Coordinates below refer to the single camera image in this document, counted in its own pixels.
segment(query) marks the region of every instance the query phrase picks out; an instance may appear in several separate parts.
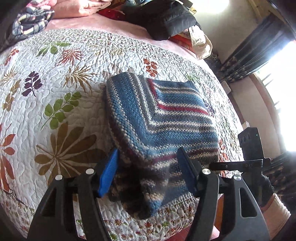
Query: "wall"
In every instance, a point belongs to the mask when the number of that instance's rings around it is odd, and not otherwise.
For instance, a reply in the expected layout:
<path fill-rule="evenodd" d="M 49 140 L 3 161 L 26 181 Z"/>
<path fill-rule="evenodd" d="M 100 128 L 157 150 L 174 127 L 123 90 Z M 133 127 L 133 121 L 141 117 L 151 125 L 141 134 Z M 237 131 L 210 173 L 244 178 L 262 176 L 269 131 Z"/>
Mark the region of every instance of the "wall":
<path fill-rule="evenodd" d="M 257 127 L 265 157 L 275 158 L 281 154 L 279 141 L 268 109 L 253 81 L 247 77 L 241 81 L 229 83 L 245 121 L 250 127 Z"/>
<path fill-rule="evenodd" d="M 211 40 L 214 50 L 218 51 L 219 59 L 223 63 L 257 27 L 255 13 L 248 0 L 229 0 L 226 9 L 217 14 L 199 12 L 198 1 L 192 0 L 197 9 L 194 16 Z"/>

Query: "curtain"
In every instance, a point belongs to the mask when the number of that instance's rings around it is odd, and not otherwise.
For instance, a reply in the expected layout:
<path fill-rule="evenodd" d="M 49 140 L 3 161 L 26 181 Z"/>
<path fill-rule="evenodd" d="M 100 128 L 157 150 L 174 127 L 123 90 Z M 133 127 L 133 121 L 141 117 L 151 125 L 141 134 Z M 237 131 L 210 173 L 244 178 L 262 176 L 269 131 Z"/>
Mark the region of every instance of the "curtain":
<path fill-rule="evenodd" d="M 296 152 L 285 152 L 263 171 L 290 212 L 296 211 Z"/>
<path fill-rule="evenodd" d="M 218 79 L 233 82 L 249 76 L 293 39 L 289 27 L 271 13 L 228 57 Z"/>

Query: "floral quilt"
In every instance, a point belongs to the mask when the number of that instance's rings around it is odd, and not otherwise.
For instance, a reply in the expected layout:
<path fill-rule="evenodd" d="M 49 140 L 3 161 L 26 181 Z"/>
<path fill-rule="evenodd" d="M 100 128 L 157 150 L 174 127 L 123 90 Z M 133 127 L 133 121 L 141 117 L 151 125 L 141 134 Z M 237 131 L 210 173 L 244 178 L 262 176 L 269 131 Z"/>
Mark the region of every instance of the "floral quilt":
<path fill-rule="evenodd" d="M 219 161 L 243 160 L 238 117 L 216 77 L 198 64 L 117 34 L 42 32 L 0 55 L 0 203 L 23 236 L 57 174 L 77 176 L 112 148 L 103 89 L 122 72 L 193 81 L 220 136 Z M 98 202 L 112 240 L 148 241 L 188 227 L 198 200 L 185 194 L 147 220 L 133 219 L 108 197 Z M 85 238 L 77 197 L 73 203 L 78 234 Z"/>

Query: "striped knitted garment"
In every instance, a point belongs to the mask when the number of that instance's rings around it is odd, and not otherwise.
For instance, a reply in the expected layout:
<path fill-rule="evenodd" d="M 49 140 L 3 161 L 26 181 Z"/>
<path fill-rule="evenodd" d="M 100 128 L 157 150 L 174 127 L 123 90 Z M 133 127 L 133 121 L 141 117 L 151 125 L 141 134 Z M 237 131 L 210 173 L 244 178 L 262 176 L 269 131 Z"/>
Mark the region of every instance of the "striped knitted garment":
<path fill-rule="evenodd" d="M 202 166 L 218 161 L 218 137 L 193 82 L 121 73 L 107 81 L 109 127 L 121 161 L 109 192 L 146 219 L 188 192 L 178 163 L 183 147 Z"/>

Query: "metal screw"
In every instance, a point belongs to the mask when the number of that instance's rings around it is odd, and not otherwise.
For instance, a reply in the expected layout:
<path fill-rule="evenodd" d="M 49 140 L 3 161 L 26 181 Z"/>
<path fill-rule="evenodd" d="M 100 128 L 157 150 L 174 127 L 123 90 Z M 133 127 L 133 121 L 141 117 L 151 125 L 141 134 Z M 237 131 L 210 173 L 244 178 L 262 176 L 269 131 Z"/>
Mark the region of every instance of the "metal screw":
<path fill-rule="evenodd" d="M 85 173 L 88 174 L 88 175 L 91 175 L 91 174 L 94 173 L 94 169 L 92 169 L 92 168 L 88 168 L 88 169 L 85 171 Z"/>
<path fill-rule="evenodd" d="M 58 174 L 58 175 L 56 175 L 56 177 L 55 177 L 55 180 L 57 180 L 57 181 L 60 181 L 60 180 L 62 180 L 63 179 L 63 175 L 62 174 Z"/>
<path fill-rule="evenodd" d="M 242 179 L 242 177 L 240 175 L 234 175 L 233 178 L 236 181 L 240 181 Z"/>
<path fill-rule="evenodd" d="M 209 174 L 211 173 L 211 170 L 208 169 L 208 168 L 204 168 L 204 169 L 202 170 L 202 173 L 205 174 L 205 175 L 209 175 Z"/>

